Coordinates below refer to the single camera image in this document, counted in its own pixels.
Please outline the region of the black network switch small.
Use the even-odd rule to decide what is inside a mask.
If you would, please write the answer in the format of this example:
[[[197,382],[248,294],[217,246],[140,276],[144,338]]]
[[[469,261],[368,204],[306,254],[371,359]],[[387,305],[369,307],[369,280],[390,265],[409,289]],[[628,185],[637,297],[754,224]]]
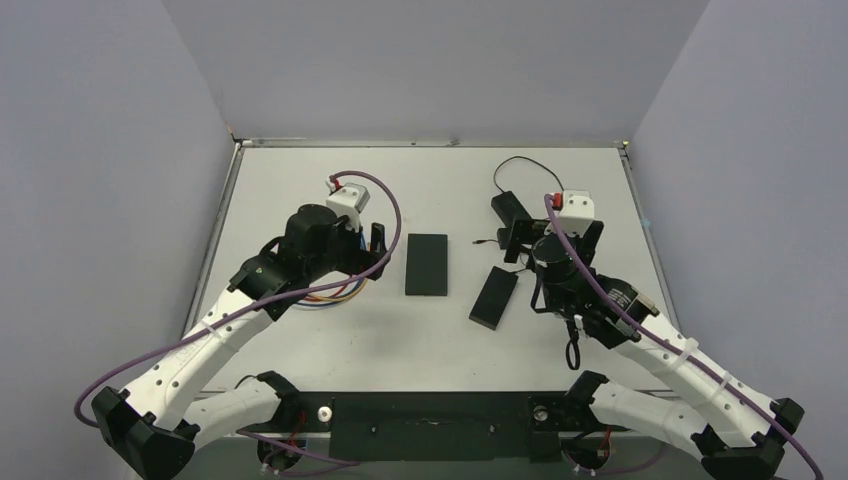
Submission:
[[[495,331],[518,282],[514,272],[493,267],[469,313],[469,319]]]

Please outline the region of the black power adapter with cord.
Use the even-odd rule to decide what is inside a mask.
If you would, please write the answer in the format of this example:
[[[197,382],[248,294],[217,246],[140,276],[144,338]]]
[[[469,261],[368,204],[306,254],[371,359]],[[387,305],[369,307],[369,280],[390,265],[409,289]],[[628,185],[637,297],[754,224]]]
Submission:
[[[503,227],[497,231],[495,238],[473,240],[473,245],[481,245],[484,243],[497,243],[501,250],[506,250],[509,247],[512,239],[514,223],[517,220],[528,220],[531,218],[528,211],[517,198],[517,196],[511,190],[506,190],[505,188],[501,187],[497,180],[499,171],[509,162],[517,160],[530,162],[533,165],[541,168],[543,171],[552,176],[552,178],[556,181],[560,191],[564,189],[564,185],[559,176],[553,170],[551,170],[541,162],[538,162],[530,157],[522,155],[511,156],[503,160],[494,169],[492,173],[492,181],[496,189],[499,191],[499,194],[494,196],[490,202],[490,205],[494,210],[495,214],[503,223]]]

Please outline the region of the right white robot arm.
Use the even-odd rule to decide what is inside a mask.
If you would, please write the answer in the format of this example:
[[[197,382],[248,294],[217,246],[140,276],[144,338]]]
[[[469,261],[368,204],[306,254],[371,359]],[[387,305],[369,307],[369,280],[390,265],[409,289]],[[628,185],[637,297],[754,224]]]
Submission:
[[[677,396],[669,401],[585,370],[564,400],[566,418],[578,427],[621,426],[684,451],[714,479],[771,479],[796,432],[803,408],[790,398],[758,393],[720,368],[685,337],[656,304],[624,280],[594,273],[604,229],[593,220],[571,246],[541,219],[517,219],[498,229],[508,263],[527,255],[535,275],[531,307],[564,320],[566,361],[580,366],[578,342],[594,340],[660,380]]]

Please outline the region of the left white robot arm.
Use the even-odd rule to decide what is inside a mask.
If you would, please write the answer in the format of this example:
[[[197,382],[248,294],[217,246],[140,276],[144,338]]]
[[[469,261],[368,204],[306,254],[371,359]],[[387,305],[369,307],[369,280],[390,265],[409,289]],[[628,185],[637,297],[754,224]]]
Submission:
[[[121,389],[104,387],[92,410],[107,445],[143,479],[172,479],[194,453],[246,427],[285,430],[300,420],[298,390],[267,371],[236,388],[199,399],[200,390],[253,337],[338,272],[348,280],[377,280],[394,244],[371,227],[369,249],[352,218],[317,204],[301,206],[285,232],[247,259],[209,311],[175,345],[152,352],[155,364]]]

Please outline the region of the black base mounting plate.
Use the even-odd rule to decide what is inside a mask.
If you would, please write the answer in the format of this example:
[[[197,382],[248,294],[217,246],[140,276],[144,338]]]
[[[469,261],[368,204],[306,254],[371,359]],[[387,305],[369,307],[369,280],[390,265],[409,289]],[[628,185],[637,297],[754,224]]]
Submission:
[[[330,456],[360,462],[554,462],[562,446],[606,428],[563,391],[302,392],[252,431],[326,434]]]

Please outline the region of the black network switch upright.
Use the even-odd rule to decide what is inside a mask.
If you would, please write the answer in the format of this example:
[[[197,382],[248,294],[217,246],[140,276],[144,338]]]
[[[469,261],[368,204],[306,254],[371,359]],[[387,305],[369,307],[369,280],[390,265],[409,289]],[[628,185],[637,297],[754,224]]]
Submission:
[[[407,296],[448,295],[448,236],[411,233],[407,237]]]

